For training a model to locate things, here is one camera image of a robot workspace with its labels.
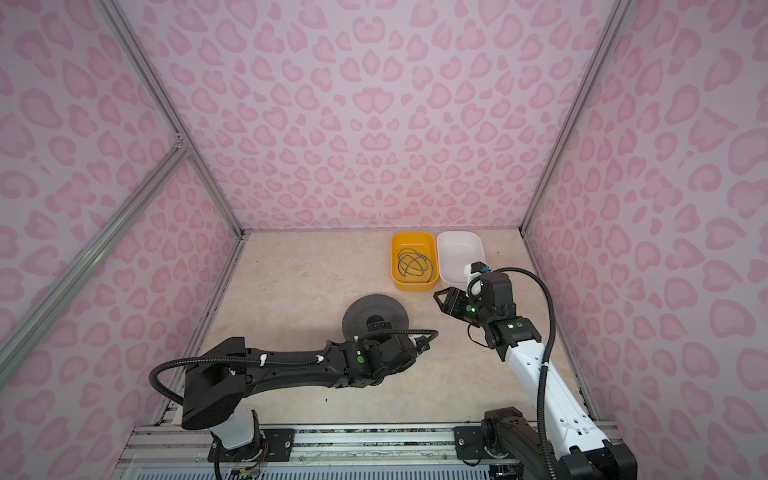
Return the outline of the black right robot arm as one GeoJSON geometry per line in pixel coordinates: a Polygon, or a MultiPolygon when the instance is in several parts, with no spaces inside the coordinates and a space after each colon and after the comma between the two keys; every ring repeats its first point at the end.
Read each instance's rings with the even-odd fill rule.
{"type": "Polygon", "coordinates": [[[475,274],[465,289],[434,293],[440,311],[484,332],[485,345],[521,382],[535,405],[529,423],[515,408],[485,413],[482,452],[513,458],[524,479],[635,479],[638,463],[624,443],[610,440],[565,385],[551,355],[556,322],[541,336],[519,315],[509,278],[514,268],[475,274]]]}

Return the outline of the dark grey cable spool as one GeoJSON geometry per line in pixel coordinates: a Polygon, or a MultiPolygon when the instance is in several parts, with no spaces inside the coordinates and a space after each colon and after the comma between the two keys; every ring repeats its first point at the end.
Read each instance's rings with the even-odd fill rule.
{"type": "Polygon", "coordinates": [[[377,330],[407,330],[409,317],[405,307],[395,298],[370,294],[354,301],[342,319],[344,339],[353,341],[377,330]]]}

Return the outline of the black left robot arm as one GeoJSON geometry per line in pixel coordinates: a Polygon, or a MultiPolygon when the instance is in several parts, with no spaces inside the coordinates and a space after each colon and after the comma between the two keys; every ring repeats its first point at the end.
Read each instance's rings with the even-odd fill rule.
{"type": "Polygon", "coordinates": [[[341,343],[298,352],[249,348],[243,337],[229,338],[185,366],[181,426],[209,431],[211,462],[262,461],[268,440],[244,399],[299,387],[377,386],[413,366],[436,335],[380,321],[341,343]]]}

